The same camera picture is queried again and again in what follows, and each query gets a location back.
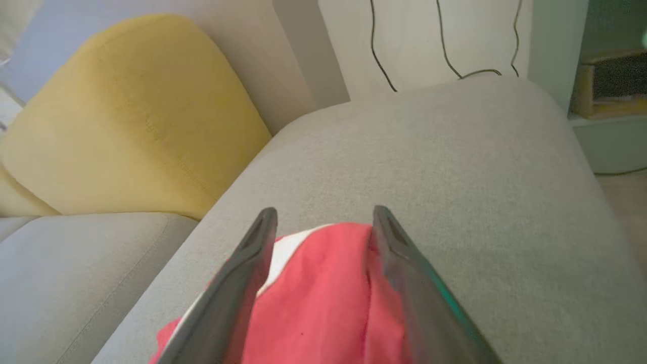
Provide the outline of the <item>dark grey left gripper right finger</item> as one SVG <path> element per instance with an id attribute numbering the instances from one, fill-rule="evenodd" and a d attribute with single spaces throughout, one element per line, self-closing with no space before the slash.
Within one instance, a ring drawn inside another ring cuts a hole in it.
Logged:
<path id="1" fill-rule="evenodd" d="M 414 363 L 500 363 L 436 269 L 386 206 L 374 208 L 372 242 L 383 275 L 398 293 Z"/>

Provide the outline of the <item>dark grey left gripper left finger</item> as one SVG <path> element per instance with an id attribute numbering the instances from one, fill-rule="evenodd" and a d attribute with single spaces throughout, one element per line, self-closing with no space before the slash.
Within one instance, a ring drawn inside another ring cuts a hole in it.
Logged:
<path id="1" fill-rule="evenodd" d="M 278 213 L 261 210 L 233 254 L 182 316 L 159 363 L 240 363 L 256 294 L 272 262 Z"/>

